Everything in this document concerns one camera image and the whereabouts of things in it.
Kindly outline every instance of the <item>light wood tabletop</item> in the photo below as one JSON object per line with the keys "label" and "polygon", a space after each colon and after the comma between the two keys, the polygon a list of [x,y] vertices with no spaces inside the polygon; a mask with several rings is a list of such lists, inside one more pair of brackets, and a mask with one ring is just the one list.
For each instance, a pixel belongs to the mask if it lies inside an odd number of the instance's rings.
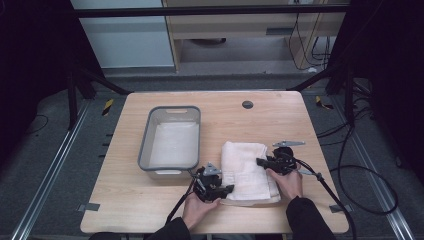
{"label": "light wood tabletop", "polygon": [[[245,109],[244,101],[253,108]],[[296,158],[321,172],[336,193],[303,98],[292,91],[231,92],[148,92],[128,96],[99,173],[90,203],[97,211],[86,210],[81,230],[86,233],[111,231],[151,233],[163,227],[168,214],[185,193],[190,179],[151,179],[138,166],[138,155],[146,121],[157,106],[197,106],[201,111],[200,162],[220,167],[221,148],[226,141],[257,142],[268,147],[282,140],[305,141],[292,147]],[[336,203],[314,176],[303,177],[304,195],[335,233],[349,228],[343,213],[332,213]],[[289,233],[285,210],[287,200],[278,204],[236,207],[221,205],[193,229],[193,233]],[[175,217],[181,216],[183,205]]]}

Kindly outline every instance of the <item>hand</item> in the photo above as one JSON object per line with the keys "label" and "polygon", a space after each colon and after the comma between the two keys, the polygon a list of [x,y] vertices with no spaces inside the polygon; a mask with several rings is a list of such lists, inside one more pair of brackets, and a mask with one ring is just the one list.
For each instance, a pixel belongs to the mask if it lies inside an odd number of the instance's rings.
{"label": "hand", "polygon": [[219,206],[220,198],[212,203],[204,203],[200,200],[195,193],[187,196],[184,205],[183,221],[188,230],[194,228],[200,223],[208,212]]}
{"label": "hand", "polygon": [[270,168],[266,169],[266,172],[277,182],[283,195],[290,199],[290,201],[293,200],[296,196],[303,196],[302,174],[300,174],[298,171],[293,170],[284,176],[279,175]]}

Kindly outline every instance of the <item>towel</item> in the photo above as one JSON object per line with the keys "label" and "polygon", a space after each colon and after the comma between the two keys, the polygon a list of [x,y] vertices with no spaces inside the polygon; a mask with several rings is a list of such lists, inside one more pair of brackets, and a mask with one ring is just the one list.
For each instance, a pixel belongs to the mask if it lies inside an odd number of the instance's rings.
{"label": "towel", "polygon": [[256,158],[266,159],[266,152],[261,143],[226,142],[222,146],[222,185],[234,184],[234,191],[221,203],[252,206],[281,200],[274,179],[256,164]]}

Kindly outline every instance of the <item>black horizontal bar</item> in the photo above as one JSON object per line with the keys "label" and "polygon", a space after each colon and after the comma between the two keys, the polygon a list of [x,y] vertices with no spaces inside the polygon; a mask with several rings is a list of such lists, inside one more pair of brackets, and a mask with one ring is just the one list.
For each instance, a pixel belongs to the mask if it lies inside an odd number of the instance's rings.
{"label": "black horizontal bar", "polygon": [[270,14],[270,13],[334,13],[347,12],[348,4],[302,4],[302,5],[245,5],[245,6],[202,6],[202,7],[160,7],[160,8],[119,8],[119,9],[76,9],[56,12],[61,16],[77,18],[99,17],[143,17],[182,15],[226,15],[226,14]]}

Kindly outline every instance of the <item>tape piece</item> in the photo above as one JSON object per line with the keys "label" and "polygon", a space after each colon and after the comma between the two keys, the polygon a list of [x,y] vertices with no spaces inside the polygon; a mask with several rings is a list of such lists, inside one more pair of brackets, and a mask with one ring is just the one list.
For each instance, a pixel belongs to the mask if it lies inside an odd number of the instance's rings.
{"label": "tape piece", "polygon": [[[352,208],[352,206],[350,206],[350,204],[345,205],[344,207],[346,208],[346,210],[348,212],[353,212],[353,208]],[[343,211],[342,208],[339,205],[332,205],[332,206],[330,206],[330,210],[331,210],[332,213],[338,213],[338,212],[342,212]]]}
{"label": "tape piece", "polygon": [[87,203],[87,204],[80,204],[77,208],[78,212],[85,212],[85,211],[98,211],[100,208],[100,204],[98,203]]}
{"label": "tape piece", "polygon": [[331,104],[323,104],[321,102],[321,97],[319,97],[319,96],[315,97],[315,102],[316,102],[316,105],[318,107],[323,107],[323,108],[326,108],[326,109],[334,109],[333,105],[331,105]]}
{"label": "tape piece", "polygon": [[112,107],[112,104],[113,104],[113,99],[107,100],[105,107],[103,108],[102,116],[107,116],[110,108]]}

